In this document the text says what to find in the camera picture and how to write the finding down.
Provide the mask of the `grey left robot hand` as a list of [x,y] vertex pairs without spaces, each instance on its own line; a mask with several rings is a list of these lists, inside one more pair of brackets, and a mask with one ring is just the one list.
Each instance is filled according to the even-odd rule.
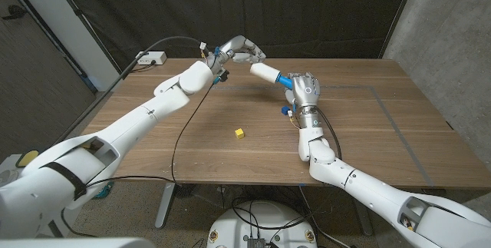
[[248,62],[250,64],[262,63],[266,59],[265,53],[254,42],[243,35],[237,35],[220,47],[228,58],[234,62]]

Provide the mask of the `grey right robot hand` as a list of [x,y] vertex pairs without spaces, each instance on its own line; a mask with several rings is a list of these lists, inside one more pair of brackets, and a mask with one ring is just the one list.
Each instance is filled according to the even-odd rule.
[[289,74],[292,89],[285,90],[286,100],[297,107],[316,106],[321,93],[318,79],[310,72]]

